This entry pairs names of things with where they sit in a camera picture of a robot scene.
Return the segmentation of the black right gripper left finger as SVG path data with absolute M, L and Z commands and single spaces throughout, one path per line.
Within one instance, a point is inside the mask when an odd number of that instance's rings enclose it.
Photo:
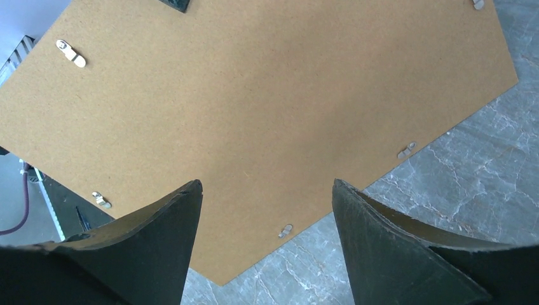
M 180 304 L 203 186 L 63 242 L 1 248 L 2 304 Z

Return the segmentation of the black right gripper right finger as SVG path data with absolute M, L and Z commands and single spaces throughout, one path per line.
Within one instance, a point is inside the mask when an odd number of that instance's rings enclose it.
M 439 229 L 341 179 L 332 209 L 355 304 L 538 303 L 538 245 Z

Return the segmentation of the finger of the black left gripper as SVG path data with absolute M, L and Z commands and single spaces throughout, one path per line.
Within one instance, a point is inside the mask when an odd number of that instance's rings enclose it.
M 188 9 L 190 0 L 160 0 L 162 3 L 167 6 L 174 8 L 181 13 L 185 13 Z

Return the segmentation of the brown cardboard backing board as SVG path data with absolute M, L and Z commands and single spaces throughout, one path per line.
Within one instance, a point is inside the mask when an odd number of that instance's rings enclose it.
M 492 1 L 73 1 L 1 87 L 1 145 L 120 218 L 203 184 L 224 285 L 518 81 Z

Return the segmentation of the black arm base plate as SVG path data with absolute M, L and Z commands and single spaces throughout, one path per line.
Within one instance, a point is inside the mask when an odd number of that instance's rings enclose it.
M 51 177 L 45 175 L 43 184 L 66 238 L 106 225 L 114 220 L 94 204 Z

